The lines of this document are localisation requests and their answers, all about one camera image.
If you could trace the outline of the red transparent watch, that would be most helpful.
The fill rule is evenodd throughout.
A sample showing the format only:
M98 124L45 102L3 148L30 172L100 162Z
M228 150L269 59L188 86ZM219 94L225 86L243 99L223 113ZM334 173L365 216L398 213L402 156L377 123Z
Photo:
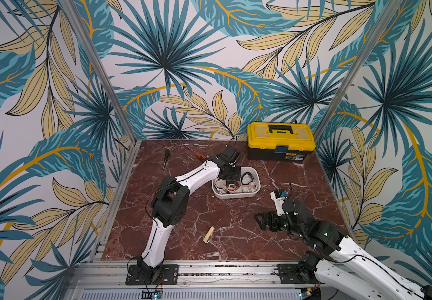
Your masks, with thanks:
M226 189L229 191L229 193L234 193L241 187L240 182L238 181L228 181L226 185Z

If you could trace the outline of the black strap watch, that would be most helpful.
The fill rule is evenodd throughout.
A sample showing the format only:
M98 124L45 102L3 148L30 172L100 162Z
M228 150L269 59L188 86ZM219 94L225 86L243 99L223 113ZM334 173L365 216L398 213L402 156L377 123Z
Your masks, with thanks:
M254 176L251 172L245 172L241 177L242 186L248 186L254 182Z

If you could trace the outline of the white pink strap watch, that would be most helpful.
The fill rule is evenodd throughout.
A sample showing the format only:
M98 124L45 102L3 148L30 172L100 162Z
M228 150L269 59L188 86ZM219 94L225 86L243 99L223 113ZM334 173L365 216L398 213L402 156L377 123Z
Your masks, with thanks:
M244 193L256 193L258 191L258 186L255 182L250 182L243 186L242 191Z

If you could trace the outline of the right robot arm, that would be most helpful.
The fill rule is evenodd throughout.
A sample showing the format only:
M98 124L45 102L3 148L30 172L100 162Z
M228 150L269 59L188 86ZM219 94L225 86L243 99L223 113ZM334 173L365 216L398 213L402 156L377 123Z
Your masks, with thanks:
M398 275L287 192L270 195L276 210L254 216L260 229L287 233L310 249L299 262L277 266L283 285L328 285L355 300L432 300L432 286Z

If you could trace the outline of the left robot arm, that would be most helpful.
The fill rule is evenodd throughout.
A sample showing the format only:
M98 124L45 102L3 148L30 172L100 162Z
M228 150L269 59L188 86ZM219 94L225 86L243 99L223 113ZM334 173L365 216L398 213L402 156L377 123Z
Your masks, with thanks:
M200 166L182 176L163 178L152 201L152 229L148 243L137 260L141 280L154 283L162 274L168 240L175 225L184 218L191 194L216 179L238 180L240 152L227 146L218 155L209 156Z

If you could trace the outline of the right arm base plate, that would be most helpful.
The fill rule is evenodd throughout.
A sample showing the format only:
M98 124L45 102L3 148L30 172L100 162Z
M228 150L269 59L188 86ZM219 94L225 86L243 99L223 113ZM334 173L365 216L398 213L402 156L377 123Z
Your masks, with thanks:
M282 285L319 285L316 279L317 268L305 262L278 264L275 270Z

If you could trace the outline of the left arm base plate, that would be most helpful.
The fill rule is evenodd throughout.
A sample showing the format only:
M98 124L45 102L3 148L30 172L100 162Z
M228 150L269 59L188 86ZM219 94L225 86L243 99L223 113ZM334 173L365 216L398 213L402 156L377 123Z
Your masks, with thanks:
M163 264L156 268L133 264L129 267L125 284L127 286L175 286L178 283L178 278L178 264Z

